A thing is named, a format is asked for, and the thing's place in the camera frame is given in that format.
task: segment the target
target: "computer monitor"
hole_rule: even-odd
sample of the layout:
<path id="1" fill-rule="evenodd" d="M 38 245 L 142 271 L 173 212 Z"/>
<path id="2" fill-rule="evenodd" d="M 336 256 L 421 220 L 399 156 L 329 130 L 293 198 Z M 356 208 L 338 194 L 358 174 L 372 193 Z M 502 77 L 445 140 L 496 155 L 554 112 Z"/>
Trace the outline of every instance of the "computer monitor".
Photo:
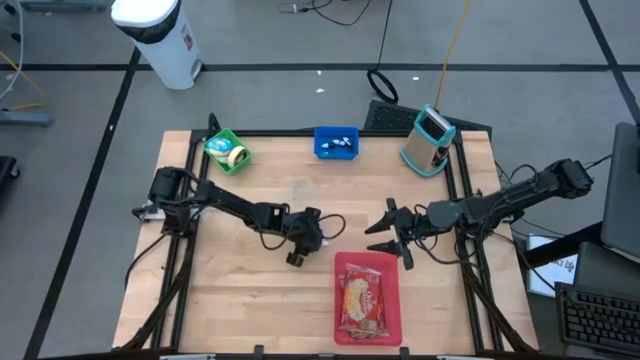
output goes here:
<path id="1" fill-rule="evenodd" d="M 640 262 L 640 127 L 616 125 L 602 220 L 605 246 Z"/>

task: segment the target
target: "keyboard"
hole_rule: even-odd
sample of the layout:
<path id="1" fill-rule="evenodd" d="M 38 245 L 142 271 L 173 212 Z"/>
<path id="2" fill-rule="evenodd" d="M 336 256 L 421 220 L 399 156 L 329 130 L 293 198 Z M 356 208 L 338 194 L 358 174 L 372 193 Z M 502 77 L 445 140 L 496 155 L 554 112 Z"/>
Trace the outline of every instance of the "keyboard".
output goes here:
<path id="1" fill-rule="evenodd" d="M 404 106 L 387 104 L 382 101 L 371 100 L 369 113 L 364 124 L 365 130 L 412 130 L 413 123 L 420 110 Z M 491 139 L 491 127 L 444 116 L 451 125 L 465 131 L 486 131 Z"/>
<path id="2" fill-rule="evenodd" d="M 564 343 L 640 355 L 640 299 L 564 283 L 555 288 Z"/>

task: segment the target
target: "green container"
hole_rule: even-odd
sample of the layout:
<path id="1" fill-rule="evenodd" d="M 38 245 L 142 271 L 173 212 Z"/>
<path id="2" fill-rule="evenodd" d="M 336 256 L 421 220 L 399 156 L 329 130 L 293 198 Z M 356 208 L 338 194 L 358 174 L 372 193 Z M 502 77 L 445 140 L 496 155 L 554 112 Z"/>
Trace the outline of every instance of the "green container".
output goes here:
<path id="1" fill-rule="evenodd" d="M 207 155 L 209 155 L 209 157 L 218 165 L 218 167 L 220 168 L 220 170 L 222 170 L 223 173 L 225 173 L 226 175 L 233 176 L 233 175 L 237 174 L 238 171 L 240 171 L 240 169 L 242 169 L 243 167 L 249 165 L 249 163 L 251 162 L 251 156 L 253 154 L 251 153 L 251 150 L 249 150 L 247 145 L 245 145 L 245 143 L 243 143 L 240 139 L 238 139 L 238 137 L 236 136 L 236 134 L 233 133 L 233 131 L 231 131 L 229 129 L 223 129 L 216 136 L 214 136 L 213 138 L 207 140 L 207 142 L 204 144 L 205 145 L 205 149 L 206 149 L 207 143 L 209 143 L 209 141 L 212 141 L 214 138 L 227 139 L 227 140 L 229 140 L 231 142 L 231 145 L 233 145 L 233 147 L 244 146 L 244 148 L 247 151 L 247 156 L 245 156 L 245 158 L 242 161 L 240 161 L 239 163 L 237 163 L 236 166 L 234 166 L 234 167 L 229 167 L 229 165 L 219 162 L 215 158 L 215 156 L 213 156 L 213 155 L 209 154 L 207 151 L 205 151 L 205 153 Z"/>

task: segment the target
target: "paper sheet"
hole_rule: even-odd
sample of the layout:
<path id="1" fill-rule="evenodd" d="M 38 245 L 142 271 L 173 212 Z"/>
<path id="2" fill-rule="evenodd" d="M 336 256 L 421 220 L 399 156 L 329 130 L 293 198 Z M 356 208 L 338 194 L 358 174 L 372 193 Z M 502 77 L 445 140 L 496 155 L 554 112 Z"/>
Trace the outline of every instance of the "paper sheet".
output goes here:
<path id="1" fill-rule="evenodd" d="M 542 236 L 529 236 L 527 242 L 527 249 L 531 250 L 538 246 L 542 246 L 552 242 L 552 239 L 548 239 Z M 560 281 L 567 284 L 573 284 L 573 278 L 576 273 L 576 266 L 578 264 L 578 255 L 572 255 L 564 259 L 550 262 L 547 265 L 536 268 L 538 273 L 547 280 L 551 285 L 556 281 Z M 527 291 L 534 294 L 555 297 L 555 292 L 545 285 L 542 280 L 532 271 L 528 273 L 528 286 Z"/>

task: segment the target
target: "blue container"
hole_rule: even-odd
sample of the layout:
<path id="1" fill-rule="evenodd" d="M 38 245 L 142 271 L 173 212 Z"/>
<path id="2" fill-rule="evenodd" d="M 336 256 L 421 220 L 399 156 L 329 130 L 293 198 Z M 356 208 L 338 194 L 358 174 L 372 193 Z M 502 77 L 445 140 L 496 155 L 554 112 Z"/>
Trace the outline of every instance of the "blue container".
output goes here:
<path id="1" fill-rule="evenodd" d="M 360 149 L 358 131 L 353 126 L 318 126 L 313 130 L 313 152 L 320 160 L 353 160 Z M 350 146 L 334 144 L 334 140 L 344 141 L 344 137 L 349 138 Z M 323 144 L 329 144 L 329 148 L 323 148 Z"/>

